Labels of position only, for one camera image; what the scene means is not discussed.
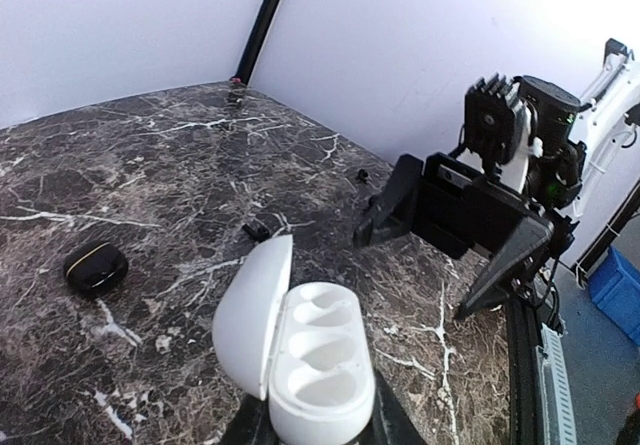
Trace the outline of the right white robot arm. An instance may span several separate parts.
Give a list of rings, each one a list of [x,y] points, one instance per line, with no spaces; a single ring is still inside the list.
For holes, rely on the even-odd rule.
[[[639,63],[617,40],[607,41],[581,96],[531,75],[482,78],[465,94],[457,146],[400,156],[353,243],[414,234],[453,259],[484,256],[458,319],[514,299],[555,311],[555,285],[538,291],[535,277],[571,247],[608,166],[638,128]]]

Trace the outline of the black charging case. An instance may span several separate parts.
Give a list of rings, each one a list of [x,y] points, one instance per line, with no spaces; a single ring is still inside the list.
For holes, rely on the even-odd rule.
[[[75,249],[64,260],[62,274],[76,293],[104,294],[122,283],[129,271],[124,253],[109,241],[98,240]]]

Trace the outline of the white earbud charging case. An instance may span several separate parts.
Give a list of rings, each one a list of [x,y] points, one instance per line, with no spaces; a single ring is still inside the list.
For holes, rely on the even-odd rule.
[[[284,444],[349,444],[371,419],[375,377],[357,296],[290,284],[293,238],[248,254],[223,294],[212,341],[231,382],[265,406]]]

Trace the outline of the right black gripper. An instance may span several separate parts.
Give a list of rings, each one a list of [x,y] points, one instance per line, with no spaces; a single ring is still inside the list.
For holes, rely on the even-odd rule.
[[[527,202],[443,153],[428,157],[425,166],[412,155],[401,155],[352,242],[364,248],[411,229],[454,259],[470,249],[490,259],[459,304],[457,320],[508,301],[513,280],[531,282],[550,256],[561,256],[575,240],[571,218]]]

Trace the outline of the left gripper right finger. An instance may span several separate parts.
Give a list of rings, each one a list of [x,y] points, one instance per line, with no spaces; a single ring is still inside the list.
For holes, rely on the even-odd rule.
[[[411,422],[391,386],[379,370],[374,408],[367,425],[367,443],[377,445],[424,445],[425,441]]]

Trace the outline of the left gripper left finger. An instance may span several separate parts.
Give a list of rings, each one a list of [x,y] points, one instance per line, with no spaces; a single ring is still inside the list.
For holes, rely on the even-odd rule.
[[[277,445],[279,438],[271,424],[268,405],[247,395],[235,415],[235,443],[242,445]]]

